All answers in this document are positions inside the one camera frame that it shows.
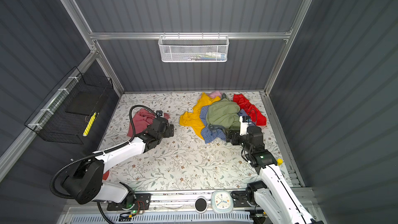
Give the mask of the dusty pink ribbed cloth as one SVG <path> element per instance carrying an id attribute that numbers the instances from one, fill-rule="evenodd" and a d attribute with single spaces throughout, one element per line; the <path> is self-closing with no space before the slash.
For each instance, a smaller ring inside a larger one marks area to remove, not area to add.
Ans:
<path id="1" fill-rule="evenodd" d="M 130 119 L 129 131 L 127 133 L 130 141 L 143 133 L 148 134 L 149 126 L 157 117 L 162 116 L 151 113 L 149 110 L 144 108 L 135 113 L 135 115 Z"/>

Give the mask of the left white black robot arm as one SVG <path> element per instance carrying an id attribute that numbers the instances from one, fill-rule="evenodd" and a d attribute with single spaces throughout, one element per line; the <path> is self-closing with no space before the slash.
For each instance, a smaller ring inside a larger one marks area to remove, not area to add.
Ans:
<path id="1" fill-rule="evenodd" d="M 122 203 L 134 194 L 129 186 L 108 182 L 104 175 L 114 166 L 156 148 L 164 138 L 174 136 L 174 125 L 163 117 L 156 117 L 143 132 L 132 140 L 107 150 L 96 151 L 93 158 L 70 166 L 62 188 L 79 204 L 91 201 Z"/>

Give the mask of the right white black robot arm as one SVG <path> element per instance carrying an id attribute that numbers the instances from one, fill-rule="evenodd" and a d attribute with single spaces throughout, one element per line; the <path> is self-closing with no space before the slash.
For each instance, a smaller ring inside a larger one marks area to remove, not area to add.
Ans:
<path id="1" fill-rule="evenodd" d="M 246 188 L 247 201 L 263 209 L 273 224 L 322 224 L 299 201 L 271 152 L 265 149 L 260 127 L 248 126 L 243 135 L 227 133 L 227 142 L 242 147 L 241 156 L 260 176 Z"/>

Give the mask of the blue checkered cloth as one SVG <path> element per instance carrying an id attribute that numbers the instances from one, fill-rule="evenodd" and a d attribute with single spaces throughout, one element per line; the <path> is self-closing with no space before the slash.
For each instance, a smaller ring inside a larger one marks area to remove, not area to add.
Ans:
<path id="1" fill-rule="evenodd" d="M 205 128 L 204 128 L 204 129 L 202 130 L 202 132 L 201 132 L 201 134 L 202 134 L 202 136 L 203 136 L 203 138 L 204 138 L 205 143 L 211 143 L 211 142 L 213 142 L 216 138 L 219 138 L 219 139 L 221 139 L 221 140 L 223 140 L 223 141 L 226 141 L 226 133 L 227 133 L 227 131 L 229 131 L 229 129 L 226 129 L 225 132 L 222 132 L 221 130 L 212 132 L 212 131 L 209 130 L 209 128 L 208 128 L 208 125 L 209 125 L 209 124 L 208 124 L 207 121 L 206 121 L 206 116 L 207 116 L 208 108 L 209 108 L 209 106 L 204 106 L 204 107 L 202 108 L 202 110 L 201 110 L 201 113 L 200 113 L 200 118 L 201 118 L 202 122 L 203 122 L 204 125 L 205 125 Z M 240 117 L 240 116 L 248 116 L 243 110 L 240 110 L 239 113 L 238 113 L 238 115 L 239 115 L 239 117 Z"/>

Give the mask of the grey cloth with loop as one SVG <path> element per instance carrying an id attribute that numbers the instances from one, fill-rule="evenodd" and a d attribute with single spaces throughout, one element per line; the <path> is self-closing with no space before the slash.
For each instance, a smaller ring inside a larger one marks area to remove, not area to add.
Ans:
<path id="1" fill-rule="evenodd" d="M 215 131 L 218 131 L 218 130 L 221 130 L 222 132 L 226 131 L 225 127 L 223 127 L 221 125 L 209 124 L 208 128 L 212 132 L 215 132 Z"/>

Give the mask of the green cloth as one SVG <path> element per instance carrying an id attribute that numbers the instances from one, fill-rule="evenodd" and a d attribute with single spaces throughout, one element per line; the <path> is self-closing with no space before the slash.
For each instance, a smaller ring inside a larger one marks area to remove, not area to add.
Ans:
<path id="1" fill-rule="evenodd" d="M 222 99 L 209 106 L 206 121 L 211 125 L 220 125 L 229 130 L 239 130 L 240 107 L 228 99 Z"/>

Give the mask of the yellow cloth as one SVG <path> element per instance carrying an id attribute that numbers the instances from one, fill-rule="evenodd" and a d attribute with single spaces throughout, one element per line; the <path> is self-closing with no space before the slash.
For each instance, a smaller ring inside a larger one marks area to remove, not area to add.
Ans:
<path id="1" fill-rule="evenodd" d="M 220 96 L 212 98 L 206 93 L 202 93 L 197 104 L 193 107 L 192 112 L 185 112 L 180 116 L 179 124 L 185 127 L 191 127 L 194 130 L 194 133 L 203 140 L 204 138 L 201 132 L 205 128 L 205 125 L 200 118 L 201 110 L 204 106 L 210 106 L 220 100 Z"/>

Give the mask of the red cloth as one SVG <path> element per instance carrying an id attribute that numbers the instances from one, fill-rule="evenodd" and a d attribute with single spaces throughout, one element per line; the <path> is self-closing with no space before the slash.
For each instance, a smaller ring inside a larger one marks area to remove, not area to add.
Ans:
<path id="1" fill-rule="evenodd" d="M 251 118 L 251 121 L 255 125 L 260 127 L 267 125 L 266 117 L 243 94 L 235 94 L 233 96 L 233 102 L 238 104 L 240 109 L 243 110 Z"/>

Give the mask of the light pink cloth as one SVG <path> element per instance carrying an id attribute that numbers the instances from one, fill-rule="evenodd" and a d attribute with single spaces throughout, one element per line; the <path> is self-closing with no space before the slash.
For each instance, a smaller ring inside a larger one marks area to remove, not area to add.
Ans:
<path id="1" fill-rule="evenodd" d="M 220 91 L 213 91 L 207 94 L 210 98 L 215 99 L 217 97 L 222 98 L 222 93 Z"/>

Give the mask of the light blue square clock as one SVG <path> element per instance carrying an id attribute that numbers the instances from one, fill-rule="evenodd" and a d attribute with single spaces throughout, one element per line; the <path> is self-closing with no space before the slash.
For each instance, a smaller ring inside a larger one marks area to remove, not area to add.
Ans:
<path id="1" fill-rule="evenodd" d="M 226 190 L 214 191 L 211 195 L 211 208 L 217 214 L 232 212 L 234 207 L 231 193 Z"/>

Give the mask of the yellow marker pen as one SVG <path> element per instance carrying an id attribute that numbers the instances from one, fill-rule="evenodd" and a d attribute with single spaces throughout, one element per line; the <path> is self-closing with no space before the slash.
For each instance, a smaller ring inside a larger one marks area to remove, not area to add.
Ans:
<path id="1" fill-rule="evenodd" d="M 87 123 L 87 126 L 86 126 L 86 128 L 85 128 L 85 130 L 84 130 L 84 132 L 83 132 L 83 137 L 88 136 L 88 134 L 89 134 L 89 132 L 90 132 L 92 126 L 93 126 L 93 123 L 95 122 L 96 117 L 97 117 L 97 113 L 95 112 L 95 113 L 93 113 L 93 115 L 90 117 L 90 119 L 89 119 L 89 121 L 88 121 L 88 123 Z"/>

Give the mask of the round black white timer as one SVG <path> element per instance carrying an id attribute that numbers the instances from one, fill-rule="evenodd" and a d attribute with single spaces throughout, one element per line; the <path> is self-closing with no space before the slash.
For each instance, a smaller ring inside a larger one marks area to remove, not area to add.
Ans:
<path id="1" fill-rule="evenodd" d="M 195 201 L 194 207 L 198 213 L 205 213 L 208 208 L 207 200 L 204 197 L 198 197 Z"/>

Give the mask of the white vented front panel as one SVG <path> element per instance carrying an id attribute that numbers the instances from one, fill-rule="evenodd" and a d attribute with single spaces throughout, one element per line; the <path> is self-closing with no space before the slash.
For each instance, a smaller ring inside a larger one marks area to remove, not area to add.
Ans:
<path id="1" fill-rule="evenodd" d="M 252 224 L 250 213 L 233 211 L 216 214 L 213 211 L 203 214 L 197 212 L 150 212 L 137 216 L 127 214 L 108 214 L 114 224 Z"/>

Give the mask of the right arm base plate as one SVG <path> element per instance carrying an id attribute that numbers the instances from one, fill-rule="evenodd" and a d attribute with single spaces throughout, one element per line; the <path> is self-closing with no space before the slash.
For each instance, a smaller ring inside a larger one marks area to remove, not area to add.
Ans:
<path id="1" fill-rule="evenodd" d="M 254 193 L 250 190 L 235 190 L 231 192 L 231 197 L 233 199 L 233 205 L 237 207 L 255 207 L 257 204 L 255 202 Z"/>

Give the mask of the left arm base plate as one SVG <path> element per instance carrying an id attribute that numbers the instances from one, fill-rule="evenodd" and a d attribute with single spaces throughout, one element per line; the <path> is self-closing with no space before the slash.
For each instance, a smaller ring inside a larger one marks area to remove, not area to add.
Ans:
<path id="1" fill-rule="evenodd" d="M 121 203 L 111 202 L 107 211 L 145 211 L 149 209 L 152 194 L 129 194 Z"/>

